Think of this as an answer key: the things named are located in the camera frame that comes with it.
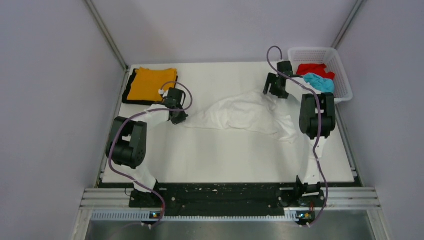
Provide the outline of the white t shirt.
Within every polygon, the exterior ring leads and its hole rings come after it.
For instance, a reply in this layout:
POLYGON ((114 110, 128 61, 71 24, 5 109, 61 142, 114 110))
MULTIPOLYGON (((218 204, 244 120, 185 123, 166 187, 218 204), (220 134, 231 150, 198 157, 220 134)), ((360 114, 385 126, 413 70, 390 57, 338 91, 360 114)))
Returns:
POLYGON ((243 130, 292 143, 297 130, 285 99, 252 90, 220 100, 188 117, 191 129, 243 130))

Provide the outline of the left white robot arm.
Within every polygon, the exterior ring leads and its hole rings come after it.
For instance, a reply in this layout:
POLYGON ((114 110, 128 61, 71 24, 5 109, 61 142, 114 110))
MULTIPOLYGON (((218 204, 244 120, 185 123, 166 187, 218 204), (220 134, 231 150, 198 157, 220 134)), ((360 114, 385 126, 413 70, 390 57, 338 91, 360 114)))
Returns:
POLYGON ((155 190, 157 179, 150 173, 144 160, 147 155, 148 132, 166 122, 178 125, 188 118, 184 103, 190 91, 174 87, 160 89, 163 99, 144 111, 130 117, 114 119, 106 145, 105 155, 109 168, 134 184, 136 194, 149 207, 160 203, 166 208, 164 198, 155 190))

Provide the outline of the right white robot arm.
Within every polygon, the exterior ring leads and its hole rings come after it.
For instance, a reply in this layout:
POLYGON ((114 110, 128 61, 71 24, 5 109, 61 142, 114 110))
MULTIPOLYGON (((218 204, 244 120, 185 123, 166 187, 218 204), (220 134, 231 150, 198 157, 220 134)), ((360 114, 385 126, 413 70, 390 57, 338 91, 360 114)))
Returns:
POLYGON ((300 104, 298 126, 304 137, 300 171, 292 196, 293 202, 305 207, 326 207, 328 182, 320 159, 325 144, 336 128, 335 97, 331 92, 320 92, 295 75, 290 61, 280 61, 270 67, 263 93, 279 99, 293 97, 300 104))

